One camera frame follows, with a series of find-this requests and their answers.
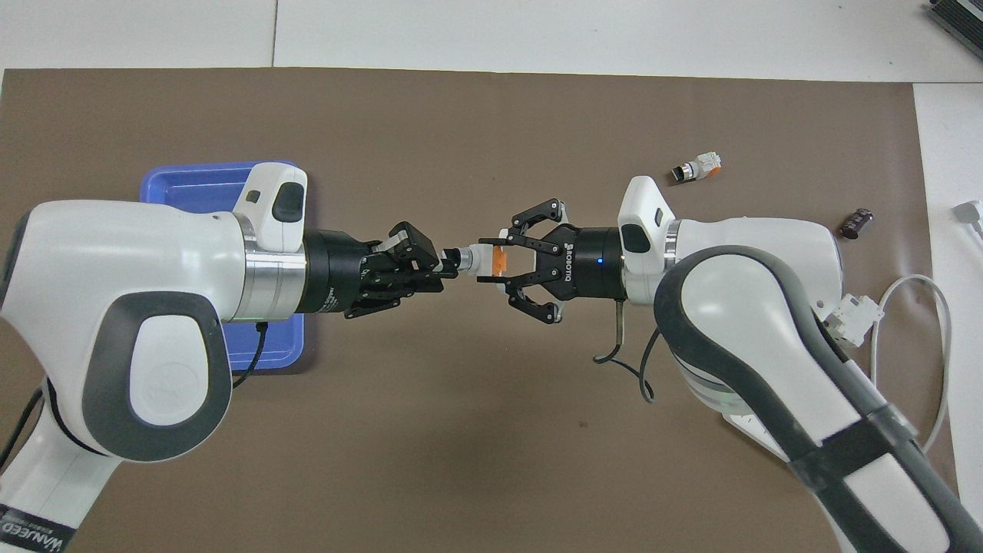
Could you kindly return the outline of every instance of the small electronic connector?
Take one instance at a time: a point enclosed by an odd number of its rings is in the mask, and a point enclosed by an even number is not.
[[[676,182],[700,180],[721,170],[721,157],[716,152],[699,154],[696,159],[672,168]]]
[[[980,226],[980,219],[983,218],[983,202],[972,200],[959,204],[953,208],[953,213],[959,222],[973,225],[973,230],[976,232],[983,231],[983,227]]]
[[[860,347],[867,331],[883,318],[884,310],[874,300],[846,294],[823,325],[839,345]]]

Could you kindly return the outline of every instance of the silver metal ring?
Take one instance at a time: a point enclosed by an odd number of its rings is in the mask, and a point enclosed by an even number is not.
[[[304,245],[296,252],[267,252],[257,243],[253,224],[232,214],[243,231],[246,274],[242,299],[232,321],[282,321],[297,310],[307,280]]]
[[[663,253],[663,258],[665,258],[666,271],[675,266],[676,242],[679,240],[679,226],[681,224],[682,219],[673,219],[669,223],[669,227],[665,230],[665,253]]]

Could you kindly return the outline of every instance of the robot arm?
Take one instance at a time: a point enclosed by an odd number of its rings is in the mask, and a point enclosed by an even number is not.
[[[910,425],[824,332],[776,256],[720,246],[681,260],[655,295],[684,371],[735,394],[860,551],[983,551],[983,534]]]
[[[620,240],[581,239],[592,234]],[[694,395],[788,462],[824,506],[844,550],[983,551],[980,528],[925,460],[907,422],[819,323],[842,295],[827,229],[791,219],[676,219],[655,182],[640,176],[628,186],[618,228],[563,222],[539,242],[546,247],[537,249],[534,273],[553,267],[551,246],[567,252],[566,287],[555,278],[543,284],[558,300],[653,305]],[[465,257],[478,260],[469,273],[488,274],[482,247],[469,247]],[[601,285],[612,270],[618,286]],[[510,280],[491,281],[509,291]]]
[[[385,242],[305,231],[306,190],[302,170],[261,163],[231,213],[67,201],[22,219],[0,316],[46,378],[0,475],[0,551],[60,550],[120,461],[173,459],[215,430],[232,388],[220,322],[354,318],[457,275],[408,222]]]

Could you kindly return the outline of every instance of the black cylindrical component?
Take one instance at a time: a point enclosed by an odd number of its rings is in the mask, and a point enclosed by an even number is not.
[[[335,313],[358,299],[369,246],[336,230],[304,231],[307,280],[297,313]]]
[[[874,214],[870,210],[861,208],[853,212],[853,215],[851,215],[843,226],[839,228],[839,233],[843,236],[843,238],[856,240],[857,236],[860,235],[860,231],[863,230],[863,227],[872,220],[874,220]]]
[[[624,299],[617,227],[581,228],[573,249],[573,279],[580,297]]]
[[[561,224],[543,237],[555,244],[558,255],[536,254],[537,272],[554,272],[557,279],[543,282],[556,299],[575,297],[627,297],[621,282],[621,240],[617,227],[577,228]]]

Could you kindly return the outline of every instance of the brown table surface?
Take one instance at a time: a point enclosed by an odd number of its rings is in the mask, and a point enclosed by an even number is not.
[[[716,150],[723,171],[666,186]],[[381,239],[400,220],[438,248],[495,236],[550,197],[615,223],[650,174],[677,216],[784,216],[835,229],[846,291],[930,274],[910,85],[331,69],[8,71],[0,235],[56,199],[135,200],[165,164],[285,158],[310,176],[309,226]],[[66,290],[71,300],[71,290]],[[921,429],[940,390],[930,295],[899,292],[883,386]],[[627,309],[637,361],[652,314]],[[345,321],[307,318],[291,375],[236,390],[223,425],[175,461],[122,465],[73,551],[838,551],[777,460],[688,392],[664,344],[654,406],[591,363],[613,306],[546,326],[463,276]],[[41,369],[0,324],[0,421]],[[866,348],[855,352],[866,366]],[[930,455],[954,484],[948,431]]]

